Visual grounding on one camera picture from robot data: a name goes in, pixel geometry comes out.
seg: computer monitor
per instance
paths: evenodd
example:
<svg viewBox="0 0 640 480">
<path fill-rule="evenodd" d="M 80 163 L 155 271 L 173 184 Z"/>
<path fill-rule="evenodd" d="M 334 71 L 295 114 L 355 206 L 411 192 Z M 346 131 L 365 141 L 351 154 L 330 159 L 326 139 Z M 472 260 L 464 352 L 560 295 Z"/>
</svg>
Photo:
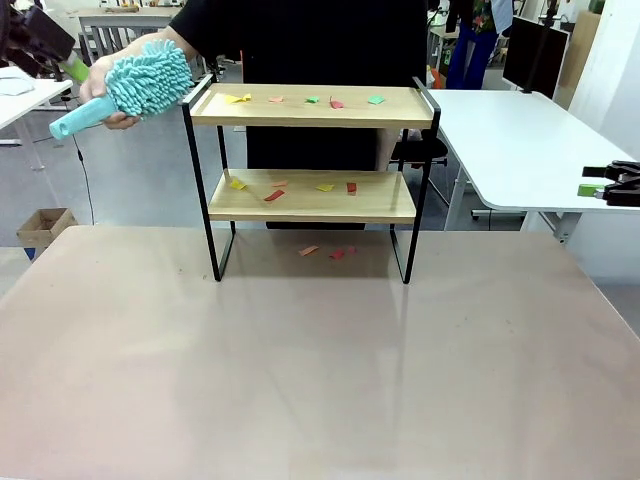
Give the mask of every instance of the computer monitor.
<svg viewBox="0 0 640 480">
<path fill-rule="evenodd" d="M 538 52 L 538 46 L 542 41 L 543 30 L 542 24 L 520 17 L 513 19 L 507 62 L 504 66 L 503 78 L 505 80 L 525 88 Z M 568 40 L 569 34 L 567 32 L 554 28 L 549 30 L 531 90 L 553 99 Z"/>
</svg>

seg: shelf board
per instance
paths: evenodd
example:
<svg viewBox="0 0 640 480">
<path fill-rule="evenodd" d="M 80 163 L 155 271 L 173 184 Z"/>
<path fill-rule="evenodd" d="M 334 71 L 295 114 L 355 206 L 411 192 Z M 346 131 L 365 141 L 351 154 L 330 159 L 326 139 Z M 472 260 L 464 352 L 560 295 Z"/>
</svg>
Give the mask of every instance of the shelf board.
<svg viewBox="0 0 640 480">
<path fill-rule="evenodd" d="M 249 102 L 225 101 L 226 95 L 247 93 Z M 370 104 L 374 95 L 385 101 Z M 280 96 L 282 103 L 269 102 Z M 312 96 L 320 101 L 307 103 Z M 331 97 L 344 103 L 344 108 L 331 108 Z M 196 103 L 191 116 L 194 125 L 424 129 L 431 127 L 433 112 L 420 92 L 409 87 L 216 83 Z"/>
<path fill-rule="evenodd" d="M 234 177 L 247 186 L 231 188 Z M 285 180 L 285 187 L 272 186 Z M 348 182 L 357 184 L 356 195 L 347 193 Z M 323 184 L 334 189 L 316 189 Z M 264 201 L 279 189 L 285 194 Z M 412 224 L 415 216 L 399 172 L 230 169 L 220 178 L 209 204 L 211 220 Z"/>
</svg>

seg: black office chair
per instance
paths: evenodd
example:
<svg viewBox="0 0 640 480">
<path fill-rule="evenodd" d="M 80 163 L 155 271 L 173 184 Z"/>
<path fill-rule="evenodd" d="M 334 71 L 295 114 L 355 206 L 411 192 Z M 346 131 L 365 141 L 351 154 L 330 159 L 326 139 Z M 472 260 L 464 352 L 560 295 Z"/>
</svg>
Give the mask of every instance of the black office chair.
<svg viewBox="0 0 640 480">
<path fill-rule="evenodd" d="M 428 138 L 429 132 L 428 130 L 423 130 L 422 138 Z M 391 163 L 398 163 L 401 158 L 404 159 L 405 164 L 411 165 L 411 168 L 422 168 L 425 163 L 425 158 L 427 156 L 427 140 L 411 140 L 409 139 L 406 145 L 403 143 L 396 142 L 396 146 L 393 149 L 393 153 L 391 154 Z M 433 145 L 431 145 L 431 164 L 432 165 L 444 165 L 447 166 L 447 155 L 449 154 L 449 149 L 444 144 L 442 140 L 436 138 L 433 141 Z M 434 189 L 440 200 L 442 200 L 445 205 L 449 206 L 449 199 L 446 198 L 442 192 L 436 187 L 429 179 L 429 185 Z"/>
</svg>

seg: cable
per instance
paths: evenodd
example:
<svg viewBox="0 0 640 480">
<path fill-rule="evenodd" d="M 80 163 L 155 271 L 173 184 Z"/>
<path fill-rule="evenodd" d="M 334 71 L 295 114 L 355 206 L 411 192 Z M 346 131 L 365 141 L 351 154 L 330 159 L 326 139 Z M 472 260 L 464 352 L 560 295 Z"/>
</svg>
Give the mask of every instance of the cable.
<svg viewBox="0 0 640 480">
<path fill-rule="evenodd" d="M 90 128 L 99 127 L 100 125 L 102 125 L 102 124 L 101 123 L 96 123 L 95 125 L 91 125 L 90 127 L 85 128 L 85 130 L 89 130 Z M 49 135 L 48 137 L 39 138 L 38 140 L 34 140 L 31 143 L 39 143 L 39 142 L 44 142 L 44 141 L 52 140 L 52 139 L 53 139 L 53 136 Z"/>
<path fill-rule="evenodd" d="M 64 106 L 68 112 L 69 106 L 67 105 L 67 102 L 64 102 Z M 91 198 L 91 188 L 89 188 L 89 177 L 87 175 L 87 168 L 84 166 L 84 157 L 82 156 L 82 152 L 80 151 L 80 147 L 78 146 L 78 141 L 76 140 L 76 136 L 71 135 L 71 138 L 73 138 L 73 143 L 76 146 L 76 152 L 78 153 L 78 160 L 80 160 L 80 165 L 82 166 L 82 172 L 84 173 L 84 183 L 87 186 L 87 198 L 89 199 L 89 209 L 91 210 L 91 225 L 95 225 L 96 217 L 93 212 L 93 200 Z"/>
</svg>

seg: black clamp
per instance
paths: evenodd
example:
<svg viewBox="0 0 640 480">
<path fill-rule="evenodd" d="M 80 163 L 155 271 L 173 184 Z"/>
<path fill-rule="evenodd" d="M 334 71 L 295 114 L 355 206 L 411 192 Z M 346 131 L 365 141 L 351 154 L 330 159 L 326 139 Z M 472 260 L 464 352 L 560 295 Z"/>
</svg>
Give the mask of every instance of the black clamp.
<svg viewBox="0 0 640 480">
<path fill-rule="evenodd" d="M 600 177 L 615 183 L 597 188 L 589 196 L 614 207 L 640 207 L 640 163 L 613 162 L 607 167 L 584 167 L 583 177 Z"/>
</svg>

